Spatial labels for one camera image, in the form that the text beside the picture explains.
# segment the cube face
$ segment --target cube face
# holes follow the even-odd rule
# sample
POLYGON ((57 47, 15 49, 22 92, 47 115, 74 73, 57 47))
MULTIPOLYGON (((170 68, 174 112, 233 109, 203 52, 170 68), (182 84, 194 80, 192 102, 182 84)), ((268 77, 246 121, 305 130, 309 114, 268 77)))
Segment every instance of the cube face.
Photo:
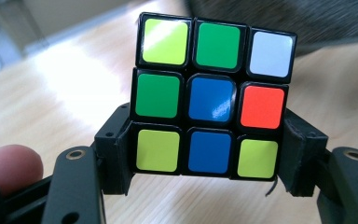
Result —
POLYGON ((139 25, 133 172, 273 180, 296 35, 153 13, 139 25))
POLYGON ((184 86, 179 74, 135 69, 132 78, 132 119, 174 122, 178 118, 184 86))
POLYGON ((143 13, 138 31, 137 66, 181 68, 187 64, 191 20, 143 13))
POLYGON ((258 80, 289 83, 296 36, 253 28, 250 32, 247 73, 258 80))
POLYGON ((178 175, 181 131, 173 126, 133 125, 134 170, 139 173, 178 175))
POLYGON ((245 33, 245 26, 196 21, 193 63, 204 70, 238 71, 245 33))
POLYGON ((271 179, 275 175, 278 142, 243 137, 239 145, 240 155, 236 177, 234 178, 271 179))
POLYGON ((245 82, 237 122, 245 133, 276 133, 281 128, 287 86, 245 82))
POLYGON ((205 175, 226 176, 233 145, 232 133, 221 130, 192 129, 188 133, 188 171, 205 175))
POLYGON ((187 83, 187 95, 190 119, 218 126, 231 121, 236 95, 231 78, 195 75, 187 83))

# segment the rubik's cube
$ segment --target rubik's cube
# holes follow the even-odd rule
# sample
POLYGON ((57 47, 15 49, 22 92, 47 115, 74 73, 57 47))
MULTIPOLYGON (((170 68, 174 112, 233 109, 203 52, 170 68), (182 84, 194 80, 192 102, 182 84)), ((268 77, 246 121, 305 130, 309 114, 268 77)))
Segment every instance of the rubik's cube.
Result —
POLYGON ((274 179, 295 47, 291 33, 141 14, 133 172, 274 179))

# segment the table surface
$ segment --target table surface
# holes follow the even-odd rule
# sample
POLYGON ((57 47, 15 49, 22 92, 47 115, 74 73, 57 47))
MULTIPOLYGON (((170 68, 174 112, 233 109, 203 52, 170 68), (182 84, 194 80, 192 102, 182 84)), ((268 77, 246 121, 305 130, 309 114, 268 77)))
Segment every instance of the table surface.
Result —
MULTIPOLYGON (((89 146, 130 100, 138 15, 185 15, 179 1, 128 5, 126 12, 0 73, 0 146, 35 149, 51 175, 57 156, 89 146)), ((328 148, 358 148, 358 44, 296 58, 287 107, 329 136, 328 148)), ((136 175, 130 193, 105 196, 108 223, 320 223, 316 196, 283 184, 136 175)))

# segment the finger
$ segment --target finger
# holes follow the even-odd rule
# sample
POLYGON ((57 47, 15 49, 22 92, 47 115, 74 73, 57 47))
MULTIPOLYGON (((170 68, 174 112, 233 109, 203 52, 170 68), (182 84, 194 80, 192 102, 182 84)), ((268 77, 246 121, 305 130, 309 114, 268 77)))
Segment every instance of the finger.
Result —
POLYGON ((40 156, 28 147, 0 147, 0 191, 7 196, 23 189, 43 176, 40 156))

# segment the lime green sticker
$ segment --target lime green sticker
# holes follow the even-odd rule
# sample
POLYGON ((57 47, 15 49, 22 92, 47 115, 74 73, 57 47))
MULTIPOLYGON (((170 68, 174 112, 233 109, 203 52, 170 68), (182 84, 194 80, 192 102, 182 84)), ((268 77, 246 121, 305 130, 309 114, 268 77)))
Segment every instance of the lime green sticker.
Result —
POLYGON ((203 23, 199 29, 196 61, 199 65, 233 69, 240 49, 240 29, 234 26, 203 23))
POLYGON ((174 172, 179 141, 179 133, 141 130, 138 133, 136 167, 146 171, 174 172))
POLYGON ((278 144, 274 141, 245 139, 241 142, 238 175, 271 178, 274 175, 278 144))
POLYGON ((148 19, 143 58, 148 63, 181 65, 186 60, 188 25, 183 21, 148 19))
POLYGON ((136 114, 165 119, 176 117, 179 89, 178 77, 141 74, 136 92, 136 114))

